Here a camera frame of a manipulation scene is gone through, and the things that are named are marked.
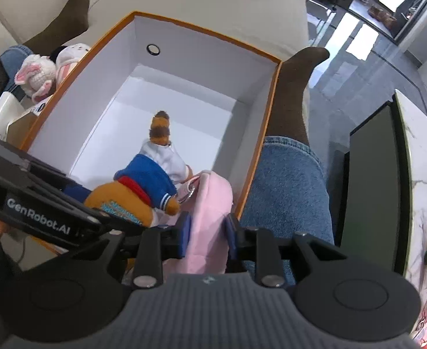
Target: stuffed toy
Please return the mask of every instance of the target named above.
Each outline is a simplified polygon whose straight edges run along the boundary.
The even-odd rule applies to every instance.
[[[154,208],[170,216],[179,212],[176,184],[193,173],[170,141],[169,116],[159,111],[152,119],[149,140],[128,166],[115,173],[113,182],[98,186],[84,204],[149,227]]]
[[[56,73],[54,62],[47,56],[33,54],[24,59],[14,81],[37,104],[54,92]]]
[[[88,45],[78,43],[68,47],[61,46],[52,52],[50,59],[55,62],[57,67],[57,86],[60,86],[65,77],[68,76],[90,49]]]

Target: gray glossy floor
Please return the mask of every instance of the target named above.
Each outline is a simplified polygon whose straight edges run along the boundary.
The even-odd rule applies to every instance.
[[[343,10],[329,14],[307,4],[310,44],[331,54],[309,82],[309,140],[325,167],[335,224],[349,133],[391,100],[395,89],[427,114],[427,93],[417,66],[389,39]]]

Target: striped tail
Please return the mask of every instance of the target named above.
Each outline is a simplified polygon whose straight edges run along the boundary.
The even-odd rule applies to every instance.
[[[170,144],[170,117],[164,111],[159,111],[152,118],[149,130],[150,141],[158,145]]]

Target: round hole in box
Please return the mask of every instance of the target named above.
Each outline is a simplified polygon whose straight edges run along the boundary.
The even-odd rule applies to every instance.
[[[160,54],[160,48],[154,44],[149,44],[146,49],[151,55],[157,56]]]

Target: pink pouch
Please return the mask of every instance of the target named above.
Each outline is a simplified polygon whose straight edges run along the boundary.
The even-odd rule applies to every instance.
[[[164,278],[171,273],[224,273],[228,242],[223,219],[231,212],[233,204],[230,183],[215,172],[204,171],[178,189],[178,200],[182,204],[181,210],[191,214],[191,232],[186,256],[164,262]],[[166,224],[174,225],[177,218],[170,217]]]

